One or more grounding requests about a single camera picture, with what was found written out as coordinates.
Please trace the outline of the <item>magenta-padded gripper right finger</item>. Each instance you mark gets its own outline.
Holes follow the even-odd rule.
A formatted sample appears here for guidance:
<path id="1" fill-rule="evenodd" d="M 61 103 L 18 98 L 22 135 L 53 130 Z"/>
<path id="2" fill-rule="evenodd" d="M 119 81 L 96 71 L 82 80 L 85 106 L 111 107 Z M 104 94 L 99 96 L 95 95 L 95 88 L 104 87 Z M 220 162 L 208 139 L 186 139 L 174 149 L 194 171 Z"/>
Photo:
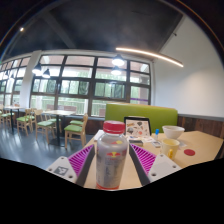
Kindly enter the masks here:
<path id="1" fill-rule="evenodd" d="M 181 167 L 166 155 L 155 155 L 134 144 L 129 144 L 129 154 L 143 186 L 181 170 Z"/>

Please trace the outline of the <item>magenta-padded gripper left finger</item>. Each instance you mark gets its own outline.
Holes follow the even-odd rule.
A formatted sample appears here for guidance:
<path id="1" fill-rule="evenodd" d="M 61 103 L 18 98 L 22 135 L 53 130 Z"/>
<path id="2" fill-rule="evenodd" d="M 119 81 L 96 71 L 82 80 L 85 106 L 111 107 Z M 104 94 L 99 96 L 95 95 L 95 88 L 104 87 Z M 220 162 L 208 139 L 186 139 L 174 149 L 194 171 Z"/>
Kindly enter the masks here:
<path id="1" fill-rule="evenodd" d="M 59 157 L 47 171 L 83 187 L 94 155 L 95 146 L 89 145 L 69 157 Z"/>

